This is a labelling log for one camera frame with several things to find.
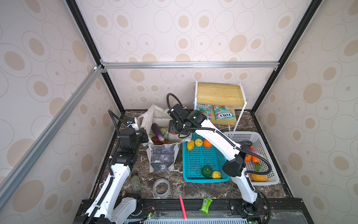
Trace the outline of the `white canvas grocery bag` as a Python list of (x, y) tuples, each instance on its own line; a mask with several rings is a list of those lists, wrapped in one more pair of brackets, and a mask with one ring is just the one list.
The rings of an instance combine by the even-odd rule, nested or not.
[(149, 109), (138, 117), (140, 128), (146, 130), (149, 172), (161, 173), (174, 170), (174, 164), (179, 153), (179, 146), (191, 140), (191, 134), (173, 134), (169, 132), (171, 117), (163, 109), (151, 105)]

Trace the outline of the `green yellow snack bag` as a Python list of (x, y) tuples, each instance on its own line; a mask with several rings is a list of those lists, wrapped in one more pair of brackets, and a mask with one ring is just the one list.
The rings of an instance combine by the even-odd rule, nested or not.
[(160, 128), (160, 132), (161, 134), (164, 136), (164, 135), (167, 135), (168, 134), (168, 128), (167, 127), (161, 127)]

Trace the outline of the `pink dragon fruit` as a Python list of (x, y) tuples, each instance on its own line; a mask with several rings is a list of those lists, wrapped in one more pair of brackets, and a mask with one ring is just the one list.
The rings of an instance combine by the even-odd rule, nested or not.
[(159, 138), (157, 136), (152, 137), (151, 140), (154, 145), (164, 145), (165, 144), (165, 142), (159, 140)]

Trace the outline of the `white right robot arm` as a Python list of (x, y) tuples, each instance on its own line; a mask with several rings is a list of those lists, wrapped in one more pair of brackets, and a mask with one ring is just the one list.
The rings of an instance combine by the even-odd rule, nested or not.
[(177, 122), (181, 131), (196, 133), (219, 149), (227, 160), (222, 168), (223, 171), (237, 184), (242, 199), (247, 203), (255, 204), (258, 194), (249, 178), (244, 162), (245, 153), (241, 146), (218, 130), (202, 112), (198, 110), (190, 112), (180, 103), (175, 106), (169, 103), (167, 105), (168, 114)]

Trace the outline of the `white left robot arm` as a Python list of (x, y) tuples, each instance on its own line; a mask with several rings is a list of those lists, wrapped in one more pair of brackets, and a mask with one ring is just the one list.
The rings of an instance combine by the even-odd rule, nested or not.
[(130, 215), (141, 213), (139, 194), (127, 194), (119, 203), (117, 200), (148, 136), (145, 129), (139, 128), (137, 119), (131, 118), (119, 132), (119, 140), (119, 149), (109, 161), (109, 174), (99, 195), (86, 211), (76, 215), (74, 224), (123, 224)]

